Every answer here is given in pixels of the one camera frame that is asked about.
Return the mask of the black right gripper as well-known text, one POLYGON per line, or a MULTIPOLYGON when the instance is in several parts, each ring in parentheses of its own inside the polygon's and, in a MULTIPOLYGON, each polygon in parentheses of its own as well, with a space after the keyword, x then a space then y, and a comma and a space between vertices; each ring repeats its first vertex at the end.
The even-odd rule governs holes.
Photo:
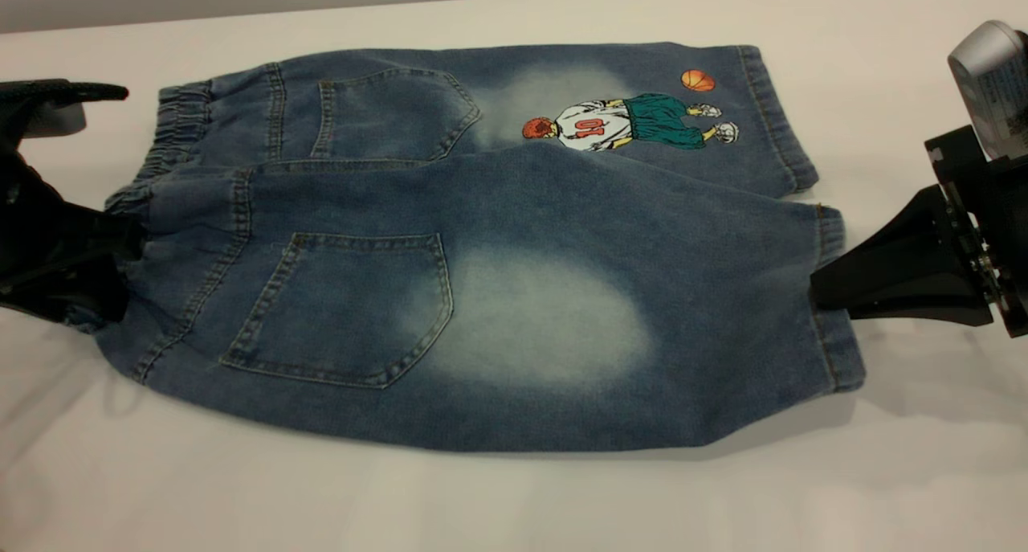
POLYGON ((991 159, 972 126, 929 139, 939 186, 810 277, 819 308, 851 319, 992 324, 1027 333, 1027 157, 991 159))

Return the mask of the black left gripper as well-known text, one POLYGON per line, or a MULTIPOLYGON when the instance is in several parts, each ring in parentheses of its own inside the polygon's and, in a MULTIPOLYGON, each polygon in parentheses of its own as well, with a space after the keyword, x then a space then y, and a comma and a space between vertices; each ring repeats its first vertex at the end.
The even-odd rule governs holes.
POLYGON ((139 219, 63 200, 17 149, 3 148, 1 234, 2 307, 56 324, 124 317, 128 288, 116 260, 142 259, 148 233, 139 219), (65 266, 63 241, 77 218, 81 245, 65 266))

